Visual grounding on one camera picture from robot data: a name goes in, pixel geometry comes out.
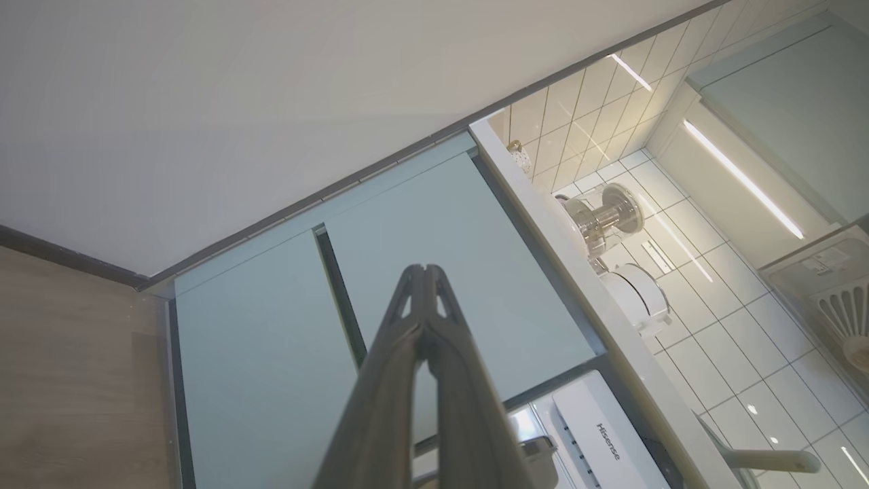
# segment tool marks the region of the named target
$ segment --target under-cabinet light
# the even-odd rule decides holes
[[[730,161],[730,159],[724,156],[724,153],[716,148],[715,145],[712,144],[712,141],[707,139],[702,132],[694,127],[694,124],[689,123],[687,120],[683,122],[685,123],[685,128],[688,129],[688,134],[696,139],[698,143],[702,144],[707,151],[712,153],[712,156],[714,156],[715,159],[719,161],[719,163],[724,165],[727,171],[730,171],[730,173],[734,177],[736,177],[736,179],[739,180],[740,183],[742,183],[752,194],[754,194],[754,196],[775,216],[775,218],[779,220],[779,222],[781,222],[787,228],[788,231],[790,231],[794,236],[799,239],[803,238],[803,231],[800,231],[799,227],[797,227],[797,225],[794,224],[793,221],[788,216],[786,216],[781,209],[779,209],[779,207],[772,201],[772,199],[767,197],[766,194],[763,193],[763,191],[757,185],[755,185],[754,182],[748,176],[746,176],[745,173],[742,172],[742,170],[739,169],[739,167],[737,167],[735,164],[733,164],[732,161]]]

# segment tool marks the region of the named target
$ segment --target white appliance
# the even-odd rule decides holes
[[[536,399],[511,420],[520,439],[546,434],[552,440],[557,489],[670,487],[597,371]]]
[[[604,272],[600,280],[643,338],[658,334],[664,325],[672,324],[667,295],[642,267],[624,264]]]

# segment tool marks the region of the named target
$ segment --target wall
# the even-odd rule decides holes
[[[0,338],[0,487],[176,487],[154,298],[0,248]]]
[[[847,224],[869,212],[869,36],[835,16],[811,23],[820,22],[764,42],[762,57],[728,60],[735,71],[711,83],[698,73],[696,88],[807,200]]]
[[[507,107],[491,121],[518,140],[534,184],[561,188],[643,147],[687,76],[826,9],[820,0],[732,0],[606,57]]]
[[[863,0],[831,0],[830,11],[869,34],[869,3]]]
[[[152,275],[703,3],[4,2],[0,224]]]
[[[808,450],[817,474],[757,472],[761,487],[865,487],[869,412],[832,369],[727,236],[666,174],[638,151],[556,193],[604,182],[640,196],[644,231],[604,254],[614,267],[636,263],[656,277],[673,323],[647,346],[688,406],[736,449]],[[652,240],[677,266],[664,273],[642,248]],[[841,450],[845,447],[854,464]]]

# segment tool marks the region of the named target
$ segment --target white tile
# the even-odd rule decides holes
[[[721,6],[721,10],[715,16],[715,21],[706,34],[706,38],[703,39],[703,43],[700,44],[700,48],[694,55],[694,61],[712,55],[721,47],[721,43],[724,42],[724,38],[727,37],[727,33],[730,32],[730,28],[733,27],[733,23],[736,22],[736,18],[740,15],[745,4],[746,0],[732,0]]]
[[[687,200],[679,202],[665,212],[688,236],[697,251],[706,253],[724,243],[724,239]]]
[[[688,71],[685,73],[686,77],[690,77],[694,73],[706,68],[709,64],[714,61],[715,56],[707,56],[688,65]]]
[[[621,114],[619,125],[615,127],[616,134],[627,131],[640,123],[640,118],[643,117],[643,114],[646,112],[646,107],[649,105],[649,100],[652,99],[654,89],[658,86],[658,82],[652,82],[651,86],[652,90],[646,90],[645,87],[640,86],[637,90],[634,90],[634,92],[631,93],[631,97],[627,100],[625,111]]]
[[[539,140],[535,139],[528,144],[522,145],[522,148],[525,150],[526,153],[528,153],[528,158],[531,160],[531,175],[536,175],[534,170],[537,169],[537,144],[539,142]]]
[[[640,182],[638,182],[629,172],[623,172],[615,178],[609,178],[607,183],[622,184],[630,190],[631,193],[633,193],[633,195],[640,201],[640,208],[642,209],[643,216],[646,219],[649,219],[654,214],[660,212],[660,206],[658,206],[658,203],[654,201],[646,189],[640,185]]]
[[[667,172],[666,170],[664,170],[664,168],[662,168],[662,167],[660,166],[660,162],[659,162],[658,160],[656,160],[655,158],[652,158],[652,161],[653,161],[655,164],[658,165],[658,168],[659,168],[661,171],[664,171],[665,173]],[[673,184],[676,185],[677,187],[679,187],[679,182],[676,182],[675,179],[672,179],[672,180],[673,180]],[[686,192],[685,189],[680,188],[680,191],[681,191],[683,194],[688,195],[688,192]],[[703,216],[703,218],[704,218],[704,219],[709,223],[709,225],[712,226],[712,229],[714,229],[715,232],[717,232],[719,236],[721,236],[722,238],[724,238],[725,241],[729,241],[729,239],[727,238],[727,235],[725,234],[725,232],[723,232],[721,229],[719,229],[719,227],[718,227],[717,225],[715,225],[715,221],[713,221],[713,220],[709,217],[709,214],[706,214],[706,213],[703,211],[703,208],[700,207],[699,204],[697,204],[697,201],[695,201],[693,198],[691,198],[691,196],[688,196],[688,202],[690,202],[691,205],[694,206],[694,209],[695,209],[697,212],[699,212],[701,216]]]
[[[588,146],[588,150],[582,154],[582,163],[580,170],[576,172],[576,178],[583,178],[597,171],[601,161],[605,161],[603,150],[598,150],[598,147],[593,144]]]
[[[802,450],[809,445],[766,384],[761,382],[737,397],[774,450]]]
[[[842,426],[842,432],[848,437],[848,441],[854,445],[863,460],[869,459],[869,412],[863,412],[857,418],[845,423]]]
[[[633,168],[631,175],[634,175],[662,209],[685,199],[682,192],[651,161]]]
[[[748,0],[721,45],[729,46],[747,37],[764,4],[766,4],[766,0]]]
[[[627,169],[625,169],[625,165],[616,161],[598,169],[598,175],[600,175],[600,177],[603,178],[605,182],[608,182],[613,178],[621,175],[625,171],[627,171]]]
[[[677,267],[700,255],[682,231],[679,231],[679,228],[663,212],[646,218],[643,228]]]
[[[703,258],[696,258],[692,263],[679,268],[685,280],[694,288],[709,310],[716,318],[721,319],[742,307],[742,303],[715,273],[712,266]]]
[[[664,289],[673,310],[679,314],[690,332],[698,332],[715,322],[715,316],[681,273],[678,271],[668,273],[658,279],[658,284]]]
[[[670,382],[673,382],[673,385],[676,387],[676,391],[679,392],[682,400],[685,401],[685,404],[694,411],[696,414],[700,414],[704,412],[706,409],[703,407],[703,404],[700,403],[700,400],[697,399],[697,395],[694,394],[694,391],[691,390],[691,386],[688,385],[688,382],[682,377],[679,369],[676,368],[676,364],[670,359],[667,355],[667,352],[660,352],[654,356],[656,360],[658,360],[658,365],[660,365],[661,370],[670,378]]]
[[[597,171],[576,181],[576,187],[580,189],[580,192],[590,191],[598,185],[603,185],[603,178],[598,175]]]
[[[643,71],[640,73],[644,80],[651,83],[664,76],[664,70],[670,64],[670,59],[673,58],[687,26],[688,22],[684,22],[655,36],[652,50],[649,52]]]
[[[675,311],[670,311],[670,321],[669,325],[664,325],[664,328],[655,335],[655,337],[660,341],[661,346],[664,348],[669,348],[681,340],[688,338],[691,336],[691,333],[688,332],[688,329],[682,323],[682,320],[679,319],[679,314],[676,314]]]
[[[746,308],[781,350],[781,353],[785,355],[787,361],[793,362],[814,348],[803,331],[787,315],[787,312],[782,309],[772,294],[766,294],[747,305]]]
[[[583,75],[584,70],[549,85],[543,115],[543,134],[574,120],[574,108],[576,98],[580,95]]]
[[[739,309],[723,318],[721,324],[761,377],[769,376],[787,365],[785,357],[746,309]]]
[[[536,91],[510,106],[510,141],[525,144],[541,136],[547,89]]]
[[[634,261],[643,270],[647,271],[653,278],[659,278],[664,275],[664,272],[655,264],[652,257],[643,249],[643,243],[652,239],[646,230],[642,230],[633,236],[628,237],[621,244],[625,247],[628,253],[634,257]]]
[[[836,423],[791,366],[767,378],[766,385],[806,435],[809,443],[836,429]]]
[[[707,409],[733,396],[727,382],[693,338],[667,348],[667,354]]]
[[[576,184],[567,184],[557,191],[552,192],[552,195],[563,195],[567,198],[574,198],[580,195],[580,189],[576,188]]]
[[[723,326],[711,325],[695,334],[694,339],[718,368],[718,372],[724,377],[730,388],[737,394],[760,382],[760,375],[754,370],[748,358],[742,354],[740,348],[733,342]]]
[[[594,124],[597,123],[599,115],[600,111],[592,111],[570,124],[567,143],[564,145],[564,154],[561,156],[562,159],[581,155],[585,152],[592,131],[594,131]]]
[[[737,398],[729,399],[726,403],[712,409],[709,414],[733,449],[769,450],[771,448],[766,437]]]
[[[630,170],[634,166],[644,164],[649,159],[651,159],[651,158],[649,158],[649,156],[646,153],[644,153],[642,151],[634,151],[633,153],[623,157],[620,161],[622,164],[625,165],[625,168]]]
[[[682,68],[681,70],[670,73],[660,80],[658,86],[654,90],[652,99],[649,100],[649,105],[646,107],[646,111],[643,113],[643,117],[640,117],[640,122],[645,122],[664,111],[667,107],[667,102],[670,101],[670,98],[674,93],[676,93],[676,89],[679,88],[679,84],[682,83],[682,80],[685,78],[687,70],[687,67]]]
[[[625,151],[627,142],[630,140],[633,133],[633,129],[622,132],[621,134],[616,132],[615,136],[613,136],[613,138],[609,140],[609,144],[607,144],[607,156],[609,156],[610,159],[618,160],[621,157],[621,154]]]
[[[869,466],[841,430],[826,435],[812,444],[826,468],[844,489],[865,489],[869,486]]]
[[[645,122],[641,122],[634,129],[633,135],[631,135],[631,139],[627,141],[627,146],[625,146],[625,153],[631,153],[632,151],[637,151],[646,145],[646,141],[652,136],[652,132],[654,131],[655,125],[658,123],[658,119],[660,115],[652,117]]]
[[[682,36],[679,42],[679,47],[676,48],[676,52],[667,66],[666,74],[685,68],[694,60],[694,55],[697,54],[697,50],[703,44],[703,39],[706,38],[709,28],[712,27],[712,22],[718,16],[718,10],[709,10],[691,19],[691,22],[688,23],[688,28],[685,30],[685,35]]]
[[[582,156],[568,158],[558,165],[558,174],[555,175],[555,186],[571,184],[576,179],[576,172],[580,169]]]
[[[550,168],[542,173],[534,175],[534,178],[531,182],[538,189],[546,192],[552,193],[552,189],[555,187],[555,175],[558,173],[558,168]]]
[[[505,146],[510,144],[510,106],[503,111],[498,111],[487,119],[492,131],[498,135],[501,143]]]
[[[766,287],[743,263],[730,244],[715,248],[703,255],[703,258],[718,272],[742,304],[748,304],[766,294]]]
[[[789,472],[768,471],[758,477],[760,489],[799,489]]]
[[[625,245],[617,244],[616,246],[607,250],[606,253],[600,256],[600,259],[603,260],[603,263],[607,265],[607,267],[612,270],[617,270],[620,266],[633,263],[636,265],[634,261],[634,257],[631,256],[630,253],[625,249]]]
[[[595,143],[604,146],[603,143],[613,136],[615,126],[621,118],[621,113],[625,111],[627,100],[628,97],[625,95],[618,100],[604,105],[603,109],[600,110],[600,117],[598,117],[598,122],[594,125],[594,132],[592,132],[592,140]]]
[[[857,398],[817,350],[791,365],[837,425],[845,423],[863,411],[863,406]]]
[[[805,452],[809,452],[820,459],[818,453],[811,447],[806,448]],[[799,486],[800,489],[834,489],[840,487],[839,483],[836,482],[836,479],[833,478],[829,469],[824,465],[823,460],[821,460],[821,465],[820,472],[816,473],[791,472],[793,479],[797,481],[797,486]]]
[[[603,100],[607,96],[609,83],[613,80],[617,66],[612,58],[605,57],[586,68],[574,118],[585,116],[588,112],[596,111],[603,106]]]
[[[540,148],[537,150],[535,174],[554,168],[561,162],[561,153],[564,151],[568,129],[569,127],[565,125],[541,137]]]
[[[652,49],[652,42],[654,42],[654,38],[650,37],[645,41],[626,48],[620,53],[616,53],[616,56],[630,66],[631,70],[634,70],[634,73],[640,73],[643,70],[643,64],[646,63],[649,51]],[[615,69],[613,82],[609,85],[609,91],[604,103],[609,104],[616,98],[624,97],[638,88],[640,88],[640,84],[637,83],[636,78],[628,73],[625,68],[619,66]]]
[[[643,338],[643,343],[646,344],[646,348],[648,348],[649,352],[653,355],[664,350],[664,347],[660,345],[660,341],[658,341],[654,336]]]
[[[725,446],[730,446],[730,444],[727,443],[727,437],[724,436],[724,433],[721,432],[718,424],[715,423],[715,420],[712,419],[712,416],[708,412],[704,412],[703,414],[701,414],[700,419],[702,419],[703,422],[706,423],[706,426],[709,426],[709,429],[712,430],[713,433],[715,433],[715,436],[718,437],[718,440],[721,443],[723,443]]]

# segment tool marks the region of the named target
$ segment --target kitchen cabinet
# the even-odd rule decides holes
[[[374,340],[401,272],[447,273],[501,399],[594,356],[510,218],[466,153],[325,220],[366,345]],[[414,438],[435,434],[435,382],[420,369]]]
[[[176,307],[196,485],[309,487],[356,379],[314,233]]]

